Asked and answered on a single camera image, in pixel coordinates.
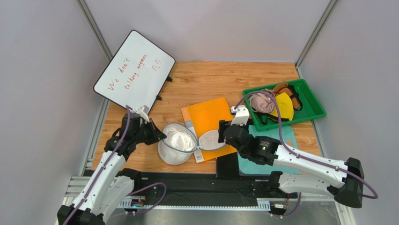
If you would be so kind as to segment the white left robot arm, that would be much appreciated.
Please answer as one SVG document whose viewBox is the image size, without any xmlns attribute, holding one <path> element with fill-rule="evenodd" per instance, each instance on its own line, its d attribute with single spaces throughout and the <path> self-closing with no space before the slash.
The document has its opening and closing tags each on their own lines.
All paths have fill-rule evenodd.
<svg viewBox="0 0 399 225">
<path fill-rule="evenodd" d="M 61 225 L 104 225 L 122 200 L 141 183 L 141 173 L 123 169 L 137 144 L 151 145 L 166 138 L 145 112 L 128 111 L 118 128 L 106 142 L 99 165 L 89 181 L 70 205 L 62 205 L 57 213 Z"/>
</svg>

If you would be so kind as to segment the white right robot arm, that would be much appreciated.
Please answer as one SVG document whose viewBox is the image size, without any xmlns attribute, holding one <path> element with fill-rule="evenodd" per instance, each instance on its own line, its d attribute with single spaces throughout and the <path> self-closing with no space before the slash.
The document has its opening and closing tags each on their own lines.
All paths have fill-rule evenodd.
<svg viewBox="0 0 399 225">
<path fill-rule="evenodd" d="M 360 160 L 333 160 L 303 152 L 269 136 L 253 136 L 248 125 L 219 122 L 219 142 L 232 146 L 255 164 L 279 166 L 299 171 L 298 175 L 271 172 L 272 187 L 285 193 L 304 192 L 332 196 L 351 208 L 361 208 L 364 172 Z"/>
</svg>

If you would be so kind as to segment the white mesh laundry bag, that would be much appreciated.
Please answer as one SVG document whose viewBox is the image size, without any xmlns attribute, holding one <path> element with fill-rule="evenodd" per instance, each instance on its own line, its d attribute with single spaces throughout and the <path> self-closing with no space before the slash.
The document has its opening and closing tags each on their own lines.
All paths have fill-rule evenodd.
<svg viewBox="0 0 399 225">
<path fill-rule="evenodd" d="M 195 156 L 197 163 L 205 161 L 205 153 L 213 153 L 226 146 L 219 143 L 219 133 L 211 130 L 196 136 L 193 127 L 185 127 L 179 123 L 170 123 L 163 129 L 166 138 L 158 143 L 160 158 L 169 165 L 180 165 L 186 162 L 191 155 Z"/>
</svg>

